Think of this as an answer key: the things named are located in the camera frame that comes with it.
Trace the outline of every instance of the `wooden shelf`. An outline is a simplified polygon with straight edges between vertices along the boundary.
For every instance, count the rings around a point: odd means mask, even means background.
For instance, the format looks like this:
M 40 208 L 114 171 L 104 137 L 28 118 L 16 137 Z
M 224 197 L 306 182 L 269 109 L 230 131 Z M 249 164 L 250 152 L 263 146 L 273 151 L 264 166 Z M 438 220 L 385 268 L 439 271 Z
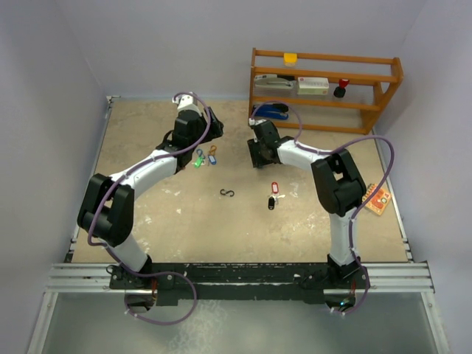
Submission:
M 299 105 L 316 105 L 321 107 L 337 107 L 358 109 L 361 111 L 362 128 L 346 128 L 336 126 L 324 125 L 303 125 L 304 129 L 314 129 L 321 131 L 341 131 L 349 133 L 363 133 L 368 134 L 372 130 L 375 122 L 377 122 L 382 111 L 392 99 L 397 91 L 398 86 L 403 80 L 403 69 L 399 58 L 371 58 L 371 57 L 356 57 L 352 55 L 329 55 L 329 54 L 311 54 L 311 53 L 297 53 L 299 59 L 309 60 L 325 60 L 325 61 L 344 61 L 351 63 L 365 63 L 388 65 L 390 67 L 391 75 L 376 75 L 376 74 L 360 74 L 351 72 L 325 72 L 318 70 L 304 70 L 280 67 L 256 66 L 255 61 L 257 56 L 262 57 L 276 57 L 282 58 L 284 52 L 259 50 L 253 48 L 251 59 L 251 85 L 249 89 L 249 114 L 252 112 L 254 101 L 268 102 L 268 101 L 285 101 L 291 104 Z M 297 94 L 296 89 L 292 90 L 268 90 L 254 87 L 254 76 L 259 74 L 280 74 L 298 77 L 326 77 L 330 83 L 337 83 L 340 79 L 348 79 L 350 85 L 361 85 L 372 87 L 372 102 L 365 103 L 362 98 L 360 102 L 353 102 L 344 99 L 337 99 L 331 97 L 312 96 L 306 94 Z M 381 83 L 388 83 L 389 88 L 384 92 Z M 274 122 L 277 127 L 281 128 L 298 128 L 295 123 L 288 122 Z

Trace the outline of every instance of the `yellow object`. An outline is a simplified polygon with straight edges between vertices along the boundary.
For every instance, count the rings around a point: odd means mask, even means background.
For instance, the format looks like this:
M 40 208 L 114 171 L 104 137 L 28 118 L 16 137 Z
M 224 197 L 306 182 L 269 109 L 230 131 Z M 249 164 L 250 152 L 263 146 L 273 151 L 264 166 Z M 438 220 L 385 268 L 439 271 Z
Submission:
M 283 53 L 283 65 L 295 66 L 296 64 L 296 53 Z

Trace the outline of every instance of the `floor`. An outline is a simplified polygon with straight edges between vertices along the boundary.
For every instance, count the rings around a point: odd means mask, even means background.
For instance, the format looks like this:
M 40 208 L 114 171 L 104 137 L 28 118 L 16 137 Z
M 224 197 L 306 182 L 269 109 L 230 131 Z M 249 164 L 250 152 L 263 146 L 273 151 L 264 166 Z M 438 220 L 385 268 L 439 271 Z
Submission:
M 207 152 L 217 145 L 217 164 L 186 170 L 163 180 L 135 203 L 133 234 L 154 262 L 325 262 L 330 249 L 330 224 L 316 197 L 313 176 L 295 167 L 271 165 L 252 168 L 246 141 L 246 101 L 208 102 L 224 125 L 224 135 L 202 145 Z M 96 172 L 109 175 L 146 157 L 173 128 L 176 107 L 168 101 L 118 100 L 103 141 Z M 318 114 L 331 125 L 352 117 Z M 304 122 L 316 114 L 302 111 Z M 279 129 L 280 135 L 295 130 Z M 301 142 L 333 149 L 356 134 L 303 131 Z M 375 143 L 349 148 L 366 184 L 379 182 L 383 170 Z M 267 208 L 271 182 L 280 199 L 274 211 Z M 230 198 L 220 190 L 234 190 Z M 395 208 L 382 216 L 363 210 L 358 216 L 358 244 L 364 262 L 406 262 Z M 100 247 L 86 243 L 81 230 L 73 262 L 106 263 L 111 258 Z

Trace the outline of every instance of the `white wall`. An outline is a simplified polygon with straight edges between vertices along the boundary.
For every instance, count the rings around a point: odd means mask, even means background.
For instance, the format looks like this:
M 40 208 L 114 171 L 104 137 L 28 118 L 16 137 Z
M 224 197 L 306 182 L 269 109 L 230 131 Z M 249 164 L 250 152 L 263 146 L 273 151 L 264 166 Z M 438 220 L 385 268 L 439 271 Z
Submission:
M 63 260 L 106 99 L 53 0 L 0 1 L 0 353 L 24 353 Z
M 425 0 L 57 0 L 106 94 L 247 97 L 253 46 L 393 56 Z
M 398 53 L 405 80 L 378 123 L 416 261 L 428 260 L 455 353 L 471 352 L 472 2 L 428 0 Z

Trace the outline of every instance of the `purple cable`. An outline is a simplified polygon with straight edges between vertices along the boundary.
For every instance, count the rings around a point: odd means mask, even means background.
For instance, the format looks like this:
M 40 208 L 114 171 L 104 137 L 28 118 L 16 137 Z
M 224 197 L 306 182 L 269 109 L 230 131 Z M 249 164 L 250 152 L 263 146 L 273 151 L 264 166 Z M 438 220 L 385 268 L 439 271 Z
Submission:
M 91 221 L 91 224 L 90 224 L 90 229 L 88 231 L 88 235 L 87 235 L 87 243 L 90 245 L 90 246 L 103 246 L 106 248 L 107 252 L 110 254 L 110 256 L 117 262 L 117 263 L 120 263 L 121 266 L 126 270 L 128 271 L 129 273 L 131 273 L 132 275 L 136 276 L 136 277 L 141 277 L 141 278 L 153 278 L 153 277 L 160 277 L 162 275 L 173 275 L 173 276 L 177 276 L 177 277 L 180 277 L 182 278 L 183 280 L 185 280 L 186 282 L 189 283 L 190 287 L 192 288 L 192 292 L 193 292 L 193 305 L 192 305 L 192 308 L 190 309 L 190 311 L 185 315 L 183 316 L 182 318 L 180 319 L 177 319 L 175 321 L 170 321 L 170 322 L 162 322 L 162 321 L 157 321 L 157 320 L 154 320 L 154 319 L 148 319 L 146 317 L 143 317 L 143 316 L 140 316 L 138 315 L 137 313 L 134 313 L 133 311 L 131 311 L 128 303 L 126 302 L 126 297 L 125 297 L 125 306 L 126 308 L 128 309 L 128 311 L 133 315 L 135 316 L 136 318 L 139 318 L 139 319 L 142 319 L 143 321 L 146 321 L 146 322 L 149 322 L 149 323 L 153 323 L 155 325 L 176 325 L 182 321 L 184 321 L 185 319 L 187 319 L 191 314 L 192 312 L 195 310 L 195 307 L 197 306 L 197 291 L 195 289 L 195 286 L 192 284 L 192 282 L 190 281 L 190 279 L 188 279 L 186 276 L 180 274 L 180 273 L 176 273 L 176 272 L 173 272 L 173 271 L 161 271 L 159 273 L 152 273 L 152 274 L 140 274 L 136 271 L 133 271 L 131 269 L 129 269 L 129 267 L 126 266 L 126 264 L 124 264 L 108 247 L 108 244 L 107 243 L 103 243 L 103 242 L 99 242 L 99 243 L 95 243 L 92 241 L 92 237 L 93 237 L 93 234 L 94 234 L 94 230 L 95 230 L 95 226 L 97 225 L 97 221 L 98 221 L 98 216 L 100 215 L 100 213 L 102 212 L 102 209 L 103 207 L 105 206 L 105 203 L 106 201 L 110 198 L 111 194 L 113 193 L 113 191 L 115 191 L 115 189 L 118 187 L 119 184 L 121 184 L 121 182 L 123 182 L 127 177 L 128 175 L 130 175 L 131 173 L 133 173 L 134 171 L 138 170 L 139 168 L 142 168 L 148 164 L 150 164 L 151 162 L 154 162 L 156 160 L 159 160 L 159 159 L 163 159 L 163 158 L 167 158 L 167 157 L 171 157 L 171 156 L 177 156 L 177 155 L 180 155 L 181 153 L 186 153 L 187 151 L 189 150 L 192 150 L 193 148 L 197 147 L 198 144 L 201 143 L 201 141 L 205 138 L 205 136 L 207 136 L 208 132 L 209 132 L 209 127 L 210 127 L 210 124 L 211 124 L 211 115 L 209 113 L 209 109 L 208 109 L 208 106 L 207 104 L 202 100 L 200 99 L 200 97 L 198 97 L 196 94 L 193 94 L 191 92 L 179 92 L 177 94 L 174 95 L 174 99 L 177 97 L 177 96 L 180 96 L 182 94 L 187 94 L 189 96 L 192 96 L 193 98 L 195 98 L 197 101 L 199 101 L 199 103 L 202 104 L 202 106 L 204 107 L 205 109 L 205 112 L 206 112 L 206 117 L 208 119 L 208 122 L 206 124 L 206 127 L 205 127 L 205 131 L 204 133 L 200 136 L 200 138 L 198 138 L 198 140 L 196 142 L 194 142 L 193 144 L 191 144 L 189 147 L 186 147 L 185 149 L 182 149 L 182 150 L 179 150 L 179 151 L 176 151 L 176 152 L 173 152 L 173 153 L 167 153 L 165 155 L 160 155 L 158 157 L 156 157 L 155 159 L 152 159 L 152 158 L 149 158 L 149 159 L 146 159 L 138 164 L 136 164 L 135 166 L 133 166 L 132 168 L 130 168 L 127 173 L 124 173 L 122 176 L 120 176 L 112 185 L 111 187 L 107 190 L 107 192 L 105 193 L 105 195 L 103 196 L 100 204 L 98 204 L 98 207 L 97 207 L 97 211 L 95 212 L 95 215 L 94 215 L 94 218 L 92 219 Z
M 358 308 L 360 308 L 361 305 L 364 303 L 364 301 L 367 297 L 367 293 L 368 293 L 369 288 L 370 288 L 369 273 L 367 272 L 366 267 L 364 267 L 362 265 L 361 261 L 357 258 L 356 254 L 355 254 L 355 251 L 354 251 L 353 223 L 355 221 L 355 218 L 357 217 L 357 214 L 361 211 L 362 208 L 364 208 L 366 206 L 367 203 L 369 203 L 369 201 L 374 197 L 374 195 L 382 187 L 382 184 L 385 183 L 387 177 L 390 174 L 390 171 L 392 170 L 393 161 L 395 159 L 395 150 L 393 148 L 392 143 L 387 138 L 385 138 L 384 136 L 379 136 L 379 135 L 361 136 L 357 139 L 354 139 L 354 140 L 351 140 L 350 142 L 347 142 L 346 144 L 343 144 L 342 146 L 340 146 L 340 147 L 338 147 L 338 148 L 336 148 L 335 150 L 332 150 L 332 151 L 323 151 L 323 150 L 317 150 L 317 149 L 312 149 L 312 148 L 309 148 L 309 147 L 305 147 L 305 146 L 300 145 L 298 143 L 298 138 L 302 135 L 302 129 L 303 129 L 302 118 L 300 117 L 298 112 L 293 107 L 291 107 L 289 104 L 287 104 L 283 101 L 276 101 L 276 100 L 261 103 L 260 105 L 258 105 L 253 110 L 250 118 L 254 119 L 254 117 L 256 115 L 256 112 L 259 110 L 260 107 L 262 107 L 263 105 L 271 104 L 271 103 L 282 103 L 283 105 L 286 105 L 289 109 L 291 109 L 295 113 L 295 116 L 298 119 L 298 132 L 297 132 L 296 136 L 294 137 L 295 146 L 297 146 L 301 150 L 307 151 L 309 153 L 317 153 L 319 155 L 332 155 L 334 153 L 338 153 L 339 151 L 347 148 L 348 146 L 351 146 L 352 144 L 355 144 L 356 142 L 362 142 L 364 140 L 370 140 L 370 139 L 382 140 L 385 143 L 387 143 L 387 145 L 389 146 L 390 161 L 389 161 L 389 164 L 388 164 L 387 168 L 385 169 L 385 173 L 383 174 L 383 177 L 382 177 L 381 181 L 379 182 L 377 187 L 372 191 L 372 193 L 370 193 L 369 197 L 367 197 L 367 199 L 354 211 L 354 213 L 351 215 L 351 218 L 349 220 L 349 247 L 350 247 L 350 250 L 351 250 L 351 254 L 354 256 L 355 262 L 358 264 L 359 268 L 361 268 L 362 271 L 364 272 L 364 276 L 366 277 L 366 279 L 365 279 L 366 280 L 366 288 L 364 290 L 364 293 L 362 294 L 361 299 L 349 311 L 345 311 L 345 312 L 336 311 L 336 312 L 343 313 L 343 314 L 352 313 L 352 312 L 356 311 Z

